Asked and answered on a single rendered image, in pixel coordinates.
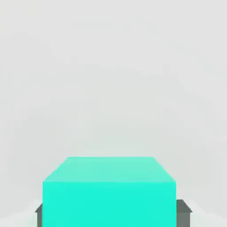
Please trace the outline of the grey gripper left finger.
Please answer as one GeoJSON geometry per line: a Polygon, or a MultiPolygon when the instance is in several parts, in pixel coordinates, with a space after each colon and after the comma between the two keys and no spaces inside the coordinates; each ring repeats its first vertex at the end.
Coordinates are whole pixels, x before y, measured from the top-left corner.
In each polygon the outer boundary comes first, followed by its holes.
{"type": "Polygon", "coordinates": [[[41,204],[41,200],[34,200],[25,210],[14,214],[10,227],[42,227],[41,204]]]}

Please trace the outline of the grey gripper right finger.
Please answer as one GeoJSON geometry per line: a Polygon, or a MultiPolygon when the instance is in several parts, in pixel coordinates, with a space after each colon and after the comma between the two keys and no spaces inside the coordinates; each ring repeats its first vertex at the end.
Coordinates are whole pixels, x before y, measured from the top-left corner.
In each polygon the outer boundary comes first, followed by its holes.
{"type": "Polygon", "coordinates": [[[212,220],[197,205],[189,204],[183,199],[177,199],[176,227],[215,227],[215,220],[212,220]]]}

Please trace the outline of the small turquoise cube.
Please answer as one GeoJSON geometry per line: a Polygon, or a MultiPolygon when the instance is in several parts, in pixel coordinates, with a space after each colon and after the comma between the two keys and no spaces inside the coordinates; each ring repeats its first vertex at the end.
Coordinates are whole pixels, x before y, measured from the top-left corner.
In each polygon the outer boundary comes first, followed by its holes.
{"type": "Polygon", "coordinates": [[[43,227],[176,227],[176,181],[153,157],[69,157],[43,181],[43,227]]]}

